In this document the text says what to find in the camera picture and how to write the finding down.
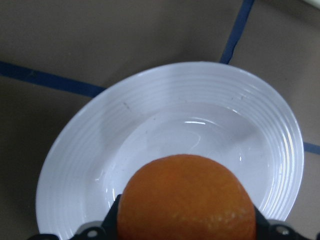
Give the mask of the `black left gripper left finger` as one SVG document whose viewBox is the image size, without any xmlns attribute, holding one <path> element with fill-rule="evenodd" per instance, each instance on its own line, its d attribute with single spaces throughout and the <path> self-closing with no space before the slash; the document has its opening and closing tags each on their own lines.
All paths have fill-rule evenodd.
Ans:
<svg viewBox="0 0 320 240">
<path fill-rule="evenodd" d="M 121 199 L 119 194 L 104 220 L 93 221 L 83 224 L 74 235 L 75 240 L 118 240 L 117 233 L 117 214 Z"/>
</svg>

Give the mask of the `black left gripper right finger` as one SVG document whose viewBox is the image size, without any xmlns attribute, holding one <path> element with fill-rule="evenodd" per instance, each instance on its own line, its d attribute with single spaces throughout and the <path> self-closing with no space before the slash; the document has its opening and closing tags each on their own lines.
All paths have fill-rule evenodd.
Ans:
<svg viewBox="0 0 320 240">
<path fill-rule="evenodd" d="M 256 239 L 257 240 L 307 240 L 284 221 L 271 223 L 255 206 Z"/>
</svg>

